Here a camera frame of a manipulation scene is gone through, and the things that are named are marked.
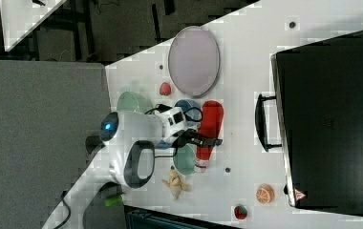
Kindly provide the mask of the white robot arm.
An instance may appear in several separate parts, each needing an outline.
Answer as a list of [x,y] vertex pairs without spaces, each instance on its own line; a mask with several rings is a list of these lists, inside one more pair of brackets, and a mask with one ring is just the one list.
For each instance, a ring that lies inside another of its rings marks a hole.
[[179,148],[187,143],[215,147],[217,137],[202,135],[187,125],[191,120],[180,107],[159,105],[146,113],[114,111],[101,122],[102,147],[83,174],[61,196],[42,229],[84,229],[83,216],[95,195],[108,182],[137,189],[152,172],[139,171],[140,157],[155,157],[157,149]]

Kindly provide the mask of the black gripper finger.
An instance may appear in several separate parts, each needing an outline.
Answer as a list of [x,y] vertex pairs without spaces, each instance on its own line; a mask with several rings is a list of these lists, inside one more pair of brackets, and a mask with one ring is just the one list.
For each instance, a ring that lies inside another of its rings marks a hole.
[[200,136],[198,138],[200,147],[216,147],[223,144],[223,141],[214,137]]

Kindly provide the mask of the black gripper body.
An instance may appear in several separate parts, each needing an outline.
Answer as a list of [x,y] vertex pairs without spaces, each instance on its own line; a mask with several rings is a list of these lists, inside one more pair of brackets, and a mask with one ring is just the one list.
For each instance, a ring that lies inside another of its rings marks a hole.
[[186,144],[194,144],[196,146],[201,146],[203,143],[202,138],[196,130],[188,129],[181,136],[177,138],[174,142],[174,147],[183,147]]

